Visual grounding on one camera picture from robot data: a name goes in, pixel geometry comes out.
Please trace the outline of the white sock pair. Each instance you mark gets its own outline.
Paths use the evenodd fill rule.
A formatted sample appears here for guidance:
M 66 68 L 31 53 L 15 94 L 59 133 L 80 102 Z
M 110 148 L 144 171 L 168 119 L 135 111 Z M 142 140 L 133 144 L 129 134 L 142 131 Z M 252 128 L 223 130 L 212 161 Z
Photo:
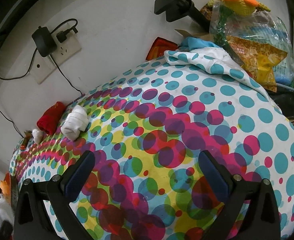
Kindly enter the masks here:
M 7 221 L 11 224 L 11 226 L 14 226 L 14 212 L 8 203 L 7 199 L 3 196 L 3 194 L 0 195 L 0 228 L 4 221 Z

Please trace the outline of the orange plush toy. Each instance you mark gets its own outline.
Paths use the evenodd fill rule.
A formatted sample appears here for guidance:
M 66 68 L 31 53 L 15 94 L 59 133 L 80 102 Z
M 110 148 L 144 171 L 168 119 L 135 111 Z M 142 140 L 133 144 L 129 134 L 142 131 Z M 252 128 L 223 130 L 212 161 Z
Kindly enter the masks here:
M 5 200 L 11 204 L 11 187 L 10 187 L 10 174 L 7 172 L 3 180 L 0 180 L 0 188 Z

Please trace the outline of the red candy wrapper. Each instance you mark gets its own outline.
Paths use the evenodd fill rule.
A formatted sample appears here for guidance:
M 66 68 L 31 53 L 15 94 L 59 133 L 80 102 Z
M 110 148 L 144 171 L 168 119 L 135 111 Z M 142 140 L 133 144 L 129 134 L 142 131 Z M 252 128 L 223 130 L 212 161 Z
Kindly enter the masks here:
M 24 137 L 21 144 L 20 144 L 20 150 L 24 151 L 28 145 L 28 142 L 30 140 L 30 137 Z

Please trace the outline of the small white sock ball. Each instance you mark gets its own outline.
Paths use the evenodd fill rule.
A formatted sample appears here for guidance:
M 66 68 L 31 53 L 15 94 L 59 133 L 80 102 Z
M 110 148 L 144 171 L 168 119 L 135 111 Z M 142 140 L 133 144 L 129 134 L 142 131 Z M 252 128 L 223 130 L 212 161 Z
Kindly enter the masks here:
M 33 139 L 34 139 L 34 142 L 39 145 L 42 140 L 43 140 L 43 134 L 44 132 L 35 128 L 32 130 L 32 136 L 33 136 Z

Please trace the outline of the red rolled sock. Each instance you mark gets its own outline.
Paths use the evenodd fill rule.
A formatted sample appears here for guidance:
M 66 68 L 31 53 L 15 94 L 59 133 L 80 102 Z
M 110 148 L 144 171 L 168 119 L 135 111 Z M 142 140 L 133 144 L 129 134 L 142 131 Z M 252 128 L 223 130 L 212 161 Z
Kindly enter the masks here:
M 49 107 L 36 123 L 39 130 L 47 135 L 54 135 L 65 109 L 66 106 L 60 101 Z

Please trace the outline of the colourful polka dot bedsheet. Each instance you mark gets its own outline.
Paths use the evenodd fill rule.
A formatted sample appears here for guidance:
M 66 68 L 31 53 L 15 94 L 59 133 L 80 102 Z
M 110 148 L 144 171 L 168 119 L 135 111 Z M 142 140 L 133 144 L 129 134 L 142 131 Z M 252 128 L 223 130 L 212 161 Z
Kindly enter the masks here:
M 60 130 L 9 172 L 48 181 L 89 150 L 95 167 L 71 204 L 93 239 L 199 239 L 223 204 L 203 176 L 209 151 L 231 174 L 268 179 L 280 235 L 294 232 L 294 126 L 267 92 L 216 49 L 168 51 L 74 102 L 89 124 L 75 141 Z

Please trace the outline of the clear plastic bag of snacks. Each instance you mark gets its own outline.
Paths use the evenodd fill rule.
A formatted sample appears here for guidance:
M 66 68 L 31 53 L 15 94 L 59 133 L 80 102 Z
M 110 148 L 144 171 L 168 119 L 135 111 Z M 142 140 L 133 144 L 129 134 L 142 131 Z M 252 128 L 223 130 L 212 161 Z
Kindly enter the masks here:
M 294 54 L 285 24 L 266 11 L 240 16 L 222 2 L 213 5 L 213 41 L 266 90 L 293 87 Z

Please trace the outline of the black power adapter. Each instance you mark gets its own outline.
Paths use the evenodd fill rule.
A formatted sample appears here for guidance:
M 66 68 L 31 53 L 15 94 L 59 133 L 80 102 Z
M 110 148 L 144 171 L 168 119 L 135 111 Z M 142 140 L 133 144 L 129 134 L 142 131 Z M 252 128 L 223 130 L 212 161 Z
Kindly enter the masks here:
M 31 35 L 36 48 L 42 57 L 47 57 L 57 49 L 54 38 L 47 27 L 39 26 Z

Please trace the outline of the red envelope packet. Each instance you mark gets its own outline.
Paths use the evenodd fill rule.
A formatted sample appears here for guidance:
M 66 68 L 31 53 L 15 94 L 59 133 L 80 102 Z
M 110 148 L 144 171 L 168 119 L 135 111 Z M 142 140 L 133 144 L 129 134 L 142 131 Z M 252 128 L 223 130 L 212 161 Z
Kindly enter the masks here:
M 146 56 L 146 61 L 150 61 L 158 57 L 162 57 L 166 50 L 176 50 L 177 48 L 178 48 L 178 44 L 172 41 L 166 40 L 165 38 L 157 37 L 154 40 Z

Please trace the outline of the yellow crochet duck toy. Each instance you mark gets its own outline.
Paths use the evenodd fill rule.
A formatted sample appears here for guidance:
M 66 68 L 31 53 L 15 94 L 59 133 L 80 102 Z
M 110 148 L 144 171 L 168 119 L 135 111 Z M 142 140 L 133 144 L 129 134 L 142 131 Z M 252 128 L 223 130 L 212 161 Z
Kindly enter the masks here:
M 227 8 L 234 11 L 239 16 L 250 16 L 255 11 L 270 12 L 270 8 L 257 0 L 210 0 L 207 3 L 209 8 L 212 8 L 214 4 L 222 3 Z

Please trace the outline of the white wall socket plate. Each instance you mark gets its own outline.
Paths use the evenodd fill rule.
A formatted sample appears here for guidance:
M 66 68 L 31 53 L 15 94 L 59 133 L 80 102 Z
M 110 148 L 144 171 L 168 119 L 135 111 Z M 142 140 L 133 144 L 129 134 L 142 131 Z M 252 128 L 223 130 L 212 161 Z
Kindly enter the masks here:
M 74 22 L 69 22 L 63 25 L 59 30 L 57 30 L 52 37 L 56 42 L 57 49 L 52 53 L 52 57 L 58 66 L 61 66 L 64 62 L 66 62 L 69 58 L 74 56 L 81 50 L 81 45 L 77 38 L 77 35 L 72 31 L 67 35 L 67 40 L 63 43 L 60 43 L 55 34 L 60 30 L 67 29 L 71 27 Z M 52 62 L 50 57 L 42 57 L 39 52 L 35 53 L 33 58 L 33 64 L 31 65 L 30 74 L 34 78 L 37 84 L 43 83 L 43 81 L 50 76 L 50 74 L 56 70 L 55 64 Z

